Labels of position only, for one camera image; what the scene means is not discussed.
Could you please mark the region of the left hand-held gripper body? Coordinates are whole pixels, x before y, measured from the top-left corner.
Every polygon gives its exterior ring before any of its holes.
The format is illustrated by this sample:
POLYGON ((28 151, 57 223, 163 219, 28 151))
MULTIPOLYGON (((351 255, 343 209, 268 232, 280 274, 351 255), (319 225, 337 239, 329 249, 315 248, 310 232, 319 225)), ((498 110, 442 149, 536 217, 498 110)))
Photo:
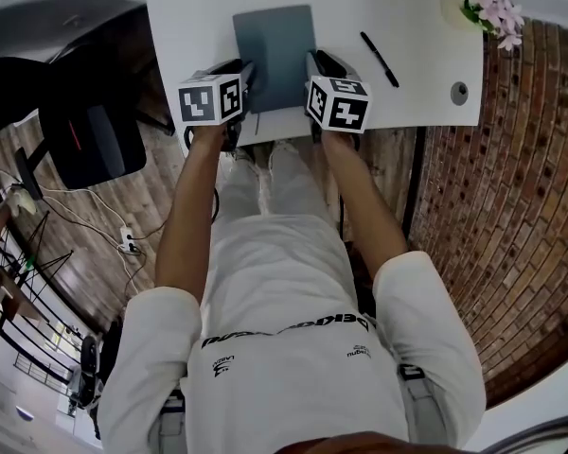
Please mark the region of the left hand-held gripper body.
POLYGON ((191 146, 193 128, 222 124, 226 125, 222 152, 237 147, 244 112, 241 73, 193 76, 180 85, 178 96, 187 149, 191 146))

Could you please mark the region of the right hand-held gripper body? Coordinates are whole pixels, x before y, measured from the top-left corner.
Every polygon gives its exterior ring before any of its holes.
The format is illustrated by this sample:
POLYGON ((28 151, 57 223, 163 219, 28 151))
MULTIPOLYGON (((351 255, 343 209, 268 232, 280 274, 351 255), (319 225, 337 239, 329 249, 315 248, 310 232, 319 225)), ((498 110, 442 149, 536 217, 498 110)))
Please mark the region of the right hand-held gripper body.
POLYGON ((371 105, 372 90, 366 82, 311 76, 305 114, 311 122, 313 143, 321 142, 323 131, 363 134, 371 105))

